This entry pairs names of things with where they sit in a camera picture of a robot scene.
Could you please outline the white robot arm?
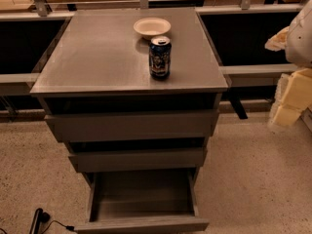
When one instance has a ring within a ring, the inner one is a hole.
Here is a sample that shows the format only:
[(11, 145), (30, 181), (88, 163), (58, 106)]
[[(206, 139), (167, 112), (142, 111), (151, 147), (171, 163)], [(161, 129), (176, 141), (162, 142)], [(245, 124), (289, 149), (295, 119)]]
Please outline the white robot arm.
[(279, 79), (270, 111), (270, 126), (289, 127), (312, 104), (312, 0), (264, 48), (284, 50), (286, 60), (297, 66), (297, 71)]

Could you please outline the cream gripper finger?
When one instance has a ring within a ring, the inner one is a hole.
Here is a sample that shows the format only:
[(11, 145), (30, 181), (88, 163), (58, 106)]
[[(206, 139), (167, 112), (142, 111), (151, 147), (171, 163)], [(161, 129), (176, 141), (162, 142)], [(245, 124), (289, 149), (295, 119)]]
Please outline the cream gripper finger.
[(281, 29), (278, 33), (272, 36), (264, 45), (264, 48), (269, 51), (278, 52), (284, 50), (287, 42), (287, 35), (289, 32), (289, 27)]
[(301, 68), (291, 75), (282, 74), (270, 110), (271, 126), (289, 127), (312, 104), (312, 69)]

